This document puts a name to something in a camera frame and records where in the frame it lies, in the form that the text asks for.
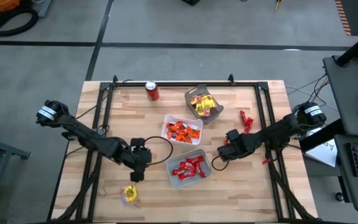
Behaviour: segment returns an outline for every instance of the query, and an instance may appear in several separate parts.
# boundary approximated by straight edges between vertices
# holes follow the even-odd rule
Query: orange candy wrapper
[[[186,143],[192,143],[190,138],[200,138],[200,130],[195,130],[182,121],[178,121],[176,124],[167,123],[167,139],[176,140]]]

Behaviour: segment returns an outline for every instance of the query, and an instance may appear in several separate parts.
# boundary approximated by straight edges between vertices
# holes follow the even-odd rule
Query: aluminum frame
[[[275,122],[275,118],[274,118],[274,112],[273,112],[273,105],[272,105],[272,101],[270,98],[270,92],[269,92],[269,86],[267,82],[234,82],[234,79],[232,77],[232,75],[229,77],[229,81],[217,81],[217,82],[209,82],[209,81],[187,81],[187,82],[156,82],[158,86],[197,86],[197,85],[207,85],[207,86],[234,86],[234,87],[252,87],[255,90],[255,98],[256,98],[256,102],[257,102],[257,106],[258,106],[258,112],[259,112],[259,117],[260,117],[260,122],[262,125],[262,128],[266,128],[266,120],[265,120],[265,115],[264,115],[264,107],[262,104],[262,97],[260,92],[263,91],[263,93],[265,94],[265,98],[266,98],[266,104],[267,104],[267,111],[268,111],[268,115],[269,115],[269,119],[271,123]],[[113,82],[102,82],[100,84],[100,88],[99,88],[99,94],[98,94],[98,100],[97,100],[97,107],[95,108],[95,114],[94,114],[94,120],[93,120],[93,125],[92,128],[96,129],[98,127],[98,121],[99,121],[99,116],[100,116],[100,111],[101,111],[101,105],[102,105],[102,100],[103,100],[103,95],[105,91],[108,91],[108,98],[107,98],[107,102],[106,102],[106,109],[104,112],[104,119],[103,119],[103,126],[108,125],[108,119],[109,119],[109,112],[110,112],[110,108],[111,108],[111,103],[112,103],[112,97],[113,97],[113,91],[114,88],[117,86],[116,84],[119,84],[119,87],[125,88],[125,87],[143,87],[145,86],[145,82],[127,82],[127,83],[123,83],[123,82],[116,82],[116,80],[114,80]],[[86,155],[86,161],[85,161],[85,166],[84,166],[84,173],[83,173],[83,180],[81,183],[81,189],[83,189],[83,187],[86,185],[87,181],[89,180],[89,173],[91,171],[91,161],[92,161],[92,156],[93,156],[93,151],[88,150],[88,153]],[[270,149],[266,148],[266,154],[267,156],[271,157],[272,152]],[[284,160],[281,154],[278,154],[278,165],[280,167],[280,174],[283,177],[284,182],[286,183],[286,185],[288,186],[288,178],[287,178],[287,172],[285,170],[285,165],[284,165]],[[58,190],[58,186],[60,184],[60,178],[62,175],[62,171],[63,171],[63,166],[64,166],[64,162],[62,164],[62,169],[60,171],[60,176],[59,176],[59,180],[55,189],[55,194],[53,196],[53,200],[52,200],[52,204],[50,206],[50,211],[49,211],[49,215],[47,218],[47,222],[46,223],[93,223],[93,215],[94,215],[94,206],[96,204],[96,196],[97,196],[97,188],[98,188],[98,182],[99,182],[99,173],[101,170],[101,163],[102,163],[102,155],[100,153],[98,153],[98,156],[96,158],[96,164],[94,166],[93,171],[96,171],[96,177],[93,179],[93,183],[92,183],[92,193],[91,193],[91,197],[90,197],[90,203],[89,203],[89,210],[88,210],[88,216],[86,218],[82,217],[83,214],[83,202],[84,202],[84,198],[81,199],[80,203],[78,204],[77,208],[76,208],[76,215],[75,215],[75,219],[74,220],[51,220],[51,216],[52,216],[52,212],[53,212],[53,207],[55,205],[55,201],[56,201],[56,197],[57,197],[57,190]],[[280,222],[280,220],[283,220],[283,210],[282,210],[282,204],[280,201],[280,193],[278,191],[278,186],[277,186],[277,182],[275,181],[275,179],[273,178],[270,169],[269,169],[269,174],[270,174],[270,180],[272,183],[272,191],[273,191],[273,199],[275,201],[275,206],[276,206],[276,212],[277,212],[277,219],[278,222]],[[291,205],[291,203],[288,201],[287,197],[286,197],[286,203],[287,203],[287,207],[288,207],[288,212],[289,212],[289,219],[287,220],[292,220],[295,218],[295,213],[294,213],[294,209]]]

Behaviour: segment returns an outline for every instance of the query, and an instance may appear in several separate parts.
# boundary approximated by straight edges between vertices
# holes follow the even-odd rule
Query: black line on floor
[[[91,61],[89,62],[88,71],[86,71],[85,81],[91,81],[93,76],[94,67],[96,65],[96,61],[99,56],[100,48],[102,46],[102,41],[104,37],[104,33],[106,32],[107,23],[109,22],[110,12],[112,3],[114,0],[109,0],[107,3],[106,11],[104,12],[102,24],[100,26],[98,38],[96,39],[96,46],[93,49]]]
[[[119,43],[105,42],[102,47],[145,48],[145,49],[228,49],[228,50],[311,50],[346,51],[345,46],[296,46],[296,45],[244,45],[244,44],[171,44],[171,43]]]
[[[54,42],[54,41],[0,41],[8,46],[51,46],[51,47],[94,47],[95,42]]]

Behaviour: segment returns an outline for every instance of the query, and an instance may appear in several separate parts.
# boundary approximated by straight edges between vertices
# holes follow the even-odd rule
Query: red soda can
[[[146,92],[149,94],[149,97],[152,101],[158,100],[158,98],[160,98],[160,94],[158,93],[158,86],[155,82],[147,82],[145,87]]]

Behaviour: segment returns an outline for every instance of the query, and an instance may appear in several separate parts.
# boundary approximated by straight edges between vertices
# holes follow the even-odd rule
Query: hose
[[[24,24],[23,26],[20,26],[15,29],[0,31],[0,37],[9,37],[12,35],[21,34],[25,31],[31,29],[35,25],[35,23],[37,23],[38,13],[34,9],[32,9],[30,7],[18,7],[17,9],[14,9],[12,11],[2,13],[2,15],[0,17],[0,27],[2,25],[4,25],[7,21],[12,19],[13,17],[18,16],[23,13],[31,14],[30,21],[27,22],[26,24]]]

